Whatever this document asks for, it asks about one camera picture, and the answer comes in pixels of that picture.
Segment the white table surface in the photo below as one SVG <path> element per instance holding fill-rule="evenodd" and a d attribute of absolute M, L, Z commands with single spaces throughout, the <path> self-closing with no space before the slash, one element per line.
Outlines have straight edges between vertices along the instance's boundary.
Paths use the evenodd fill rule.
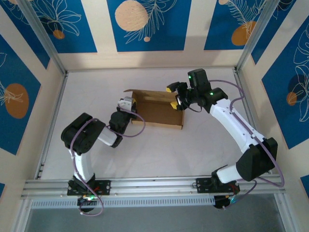
<path fill-rule="evenodd" d="M 188 82 L 187 72 L 194 68 L 125 69 L 71 72 L 65 87 L 55 129 L 48 150 L 42 179 L 70 179 L 73 166 L 68 150 L 60 139 L 63 129 L 86 112 L 108 123 L 120 98 L 131 96 L 126 89 L 165 91 L 176 81 Z M 208 79 L 235 83 L 231 68 L 205 68 Z M 220 87 L 229 99 L 239 97 L 238 90 L 228 84 Z M 236 109 L 246 117 L 242 102 Z M 135 134 L 140 125 L 129 124 L 126 134 Z M 117 148 L 97 141 L 90 150 L 96 177 L 164 177 L 208 175 L 215 169 L 235 163 L 241 156 L 236 142 L 225 128 L 205 110 L 186 110 L 182 130 L 146 127 L 135 138 L 124 138 Z"/>

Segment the open cardboard box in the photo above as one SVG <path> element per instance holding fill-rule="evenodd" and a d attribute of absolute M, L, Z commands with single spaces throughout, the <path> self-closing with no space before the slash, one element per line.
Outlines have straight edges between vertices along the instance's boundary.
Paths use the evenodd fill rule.
<path fill-rule="evenodd" d="M 137 113 L 142 116 L 147 126 L 183 128 L 184 111 L 176 111 L 170 103 L 176 101 L 176 93 L 127 89 L 136 100 Z M 133 119 L 132 124 L 143 124 L 140 118 Z"/>

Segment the cardboard box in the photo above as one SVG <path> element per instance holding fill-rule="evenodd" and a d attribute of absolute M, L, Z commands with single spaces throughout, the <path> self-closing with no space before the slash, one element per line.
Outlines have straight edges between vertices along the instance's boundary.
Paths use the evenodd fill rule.
<path fill-rule="evenodd" d="M 170 103 L 175 102 L 176 93 L 128 89 L 136 100 L 137 112 L 146 121 L 146 126 L 183 128 L 184 111 L 176 111 Z M 132 124 L 143 124 L 140 118 L 132 120 Z"/>

